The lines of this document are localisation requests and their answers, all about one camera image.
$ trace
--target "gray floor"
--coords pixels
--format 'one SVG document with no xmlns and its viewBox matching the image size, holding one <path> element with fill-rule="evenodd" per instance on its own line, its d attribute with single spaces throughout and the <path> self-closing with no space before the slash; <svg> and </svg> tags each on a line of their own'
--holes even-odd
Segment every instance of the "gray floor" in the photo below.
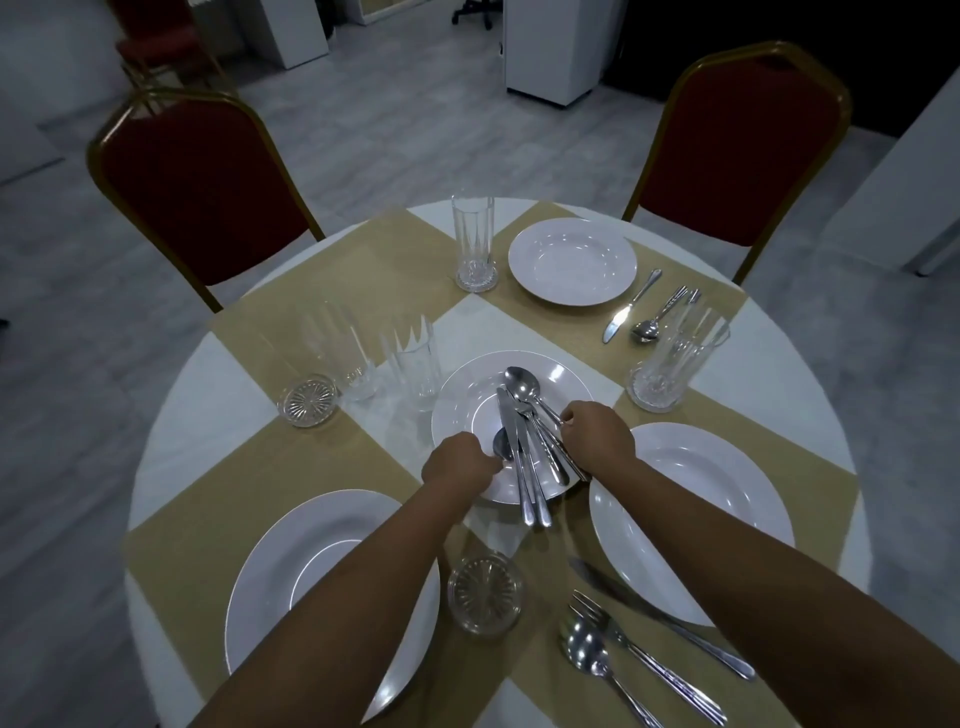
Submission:
<svg viewBox="0 0 960 728">
<path fill-rule="evenodd" d="M 660 106 L 605 87 L 566 110 L 502 88 L 499 33 L 449 24 L 447 0 L 243 85 L 328 232 L 463 183 L 619 215 Z M 234 72 L 243 77 L 247 67 Z M 50 134 L 65 162 L 0 188 L 0 724 L 152 725 L 118 550 L 132 475 L 208 311 L 104 200 L 83 144 L 102 109 Z M 752 273 L 849 435 L 876 550 L 872 591 L 960 658 L 960 260 L 936 277 L 818 249 L 818 233 L 890 148 L 851 131 Z M 738 252 L 642 215 L 735 270 Z M 277 258 L 291 255 L 285 251 Z M 259 269 L 218 290 L 235 299 Z"/>
</svg>

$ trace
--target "red chair back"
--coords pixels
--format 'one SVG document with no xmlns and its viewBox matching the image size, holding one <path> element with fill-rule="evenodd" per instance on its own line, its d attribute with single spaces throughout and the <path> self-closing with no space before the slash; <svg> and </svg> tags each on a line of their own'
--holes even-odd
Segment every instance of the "red chair back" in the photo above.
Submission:
<svg viewBox="0 0 960 728">
<path fill-rule="evenodd" d="M 624 219 L 639 205 L 711 237 L 762 245 L 850 115 L 847 90 L 796 46 L 707 56 L 674 86 Z"/>
<path fill-rule="evenodd" d="M 147 99 L 161 110 L 136 117 Z M 101 191 L 215 310 L 206 286 L 308 229 L 324 236 L 262 122 L 226 94 L 155 89 L 135 97 L 91 142 L 87 163 Z"/>
<path fill-rule="evenodd" d="M 128 38 L 140 40 L 193 25 L 186 0 L 108 0 Z"/>
</svg>

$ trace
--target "knife handle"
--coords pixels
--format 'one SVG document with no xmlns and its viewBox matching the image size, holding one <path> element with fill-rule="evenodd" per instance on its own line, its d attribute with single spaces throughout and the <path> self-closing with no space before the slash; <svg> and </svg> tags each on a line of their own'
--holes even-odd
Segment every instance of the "knife handle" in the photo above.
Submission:
<svg viewBox="0 0 960 728">
<path fill-rule="evenodd" d="M 714 643 L 707 642 L 707 640 L 702 638 L 700 635 L 694 634 L 693 632 L 688 630 L 686 627 L 679 625 L 677 622 L 673 621 L 672 619 L 661 619 L 660 623 L 665 624 L 667 627 L 672 629 L 674 632 L 676 632 L 678 635 L 683 637 L 685 640 L 688 640 L 689 642 L 696 644 L 698 647 L 700 647 L 700 649 L 702 649 L 704 652 L 706 652 L 708 655 L 710 655 L 714 659 L 718 660 L 719 662 L 729 667 L 731 670 L 733 670 L 733 672 L 738 674 L 744 680 L 756 679 L 756 670 L 753 669 L 750 663 L 747 663 L 744 660 L 741 660 L 739 657 L 736 657 L 735 655 L 731 655 L 730 652 L 723 649 L 722 647 L 718 647 Z"/>
</svg>

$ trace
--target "white soup plate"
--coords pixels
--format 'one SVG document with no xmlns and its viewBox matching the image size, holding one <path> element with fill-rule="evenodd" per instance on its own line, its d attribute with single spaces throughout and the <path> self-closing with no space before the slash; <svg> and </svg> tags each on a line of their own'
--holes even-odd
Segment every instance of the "white soup plate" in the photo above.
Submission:
<svg viewBox="0 0 960 728">
<path fill-rule="evenodd" d="M 508 258 L 520 285 L 564 305 L 610 301 L 636 278 L 633 244 L 602 223 L 579 217 L 534 223 L 514 238 Z"/>
<path fill-rule="evenodd" d="M 549 356 L 532 352 L 487 353 L 464 364 L 441 388 L 431 420 L 434 446 L 450 435 L 466 431 L 477 436 L 487 455 L 493 455 L 493 436 L 503 426 L 496 388 L 505 384 L 503 373 L 507 367 L 522 367 L 531 372 L 540 382 L 540 396 L 555 412 L 563 412 L 572 400 L 593 399 L 578 376 Z M 540 420 L 557 434 L 545 414 L 540 413 Z M 531 449 L 539 453 L 540 441 L 532 433 L 529 437 Z M 535 462 L 534 468 L 548 499 L 564 493 L 577 482 L 572 475 L 570 485 L 559 485 L 545 462 Z M 497 503 L 520 503 L 513 463 L 504 463 L 504 469 L 493 477 L 490 488 L 482 495 Z"/>
<path fill-rule="evenodd" d="M 373 491 L 334 491 L 311 498 L 277 521 L 253 548 L 233 586 L 225 636 L 228 671 L 240 667 L 280 618 L 399 507 Z M 383 609 L 391 606 L 384 603 Z M 434 561 L 365 721 L 386 708 L 417 671 L 439 609 L 440 570 Z"/>
<path fill-rule="evenodd" d="M 637 457 L 741 521 L 794 545 L 790 517 L 773 484 L 753 460 L 726 440 L 675 423 L 650 423 L 631 431 Z M 596 480 L 590 485 L 589 497 L 597 539 L 623 580 L 667 614 L 712 626 L 616 498 Z"/>
</svg>

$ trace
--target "white tablecloth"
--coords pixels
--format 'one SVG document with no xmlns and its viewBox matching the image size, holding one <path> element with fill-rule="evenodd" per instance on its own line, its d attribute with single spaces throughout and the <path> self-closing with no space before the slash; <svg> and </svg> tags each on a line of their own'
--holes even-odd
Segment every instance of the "white tablecloth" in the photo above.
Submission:
<svg viewBox="0 0 960 728">
<path fill-rule="evenodd" d="M 497 198 L 495 228 L 502 230 L 533 204 Z M 566 206 L 581 217 L 603 221 L 623 234 L 682 264 L 726 280 L 700 258 L 658 235 L 583 207 Z M 411 212 L 451 237 L 449 201 L 412 207 Z M 336 242 L 353 227 L 314 245 L 277 268 L 258 285 Z M 613 405 L 623 391 L 611 381 L 524 324 L 484 301 L 467 296 L 434 326 L 441 365 L 451 373 L 482 353 L 523 349 L 551 356 L 576 372 L 597 400 Z M 843 428 L 827 396 L 786 335 L 747 301 L 731 323 L 732 340 L 717 350 L 693 387 L 797 445 L 853 472 Z M 350 404 L 347 412 L 414 477 L 432 449 L 429 415 L 410 426 L 390 395 Z M 148 519 L 171 498 L 242 445 L 276 416 L 276 407 L 232 355 L 209 333 L 183 366 L 156 417 L 133 486 L 129 528 Z M 517 518 L 499 521 L 497 511 L 475 506 L 467 523 L 490 547 L 512 554 L 526 532 Z M 872 555 L 863 499 L 857 499 L 840 573 L 866 589 Z M 161 629 L 153 609 L 127 574 L 133 638 L 164 728 L 186 725 L 203 701 Z M 509 679 L 491 700 L 477 726 L 533 728 L 551 721 Z"/>
</svg>

